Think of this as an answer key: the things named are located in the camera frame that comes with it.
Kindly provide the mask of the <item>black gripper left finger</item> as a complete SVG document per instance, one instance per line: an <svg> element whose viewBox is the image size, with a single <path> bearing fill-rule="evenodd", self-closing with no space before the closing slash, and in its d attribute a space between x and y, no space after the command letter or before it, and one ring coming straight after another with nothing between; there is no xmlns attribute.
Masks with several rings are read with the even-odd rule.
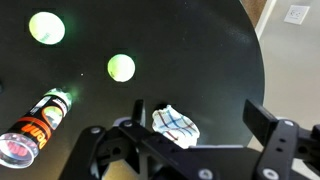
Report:
<svg viewBox="0 0 320 180"><path fill-rule="evenodd" d="M145 106L142 99L135 101L131 119L141 126L145 125Z"/></svg>

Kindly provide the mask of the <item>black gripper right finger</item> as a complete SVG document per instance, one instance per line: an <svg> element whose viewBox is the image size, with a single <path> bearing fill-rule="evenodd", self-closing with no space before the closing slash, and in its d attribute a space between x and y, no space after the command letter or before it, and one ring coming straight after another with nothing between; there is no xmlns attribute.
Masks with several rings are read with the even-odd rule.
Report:
<svg viewBox="0 0 320 180"><path fill-rule="evenodd" d="M265 146L278 120L262 105L255 101L246 100L243 110L243 122L257 140Z"/></svg>

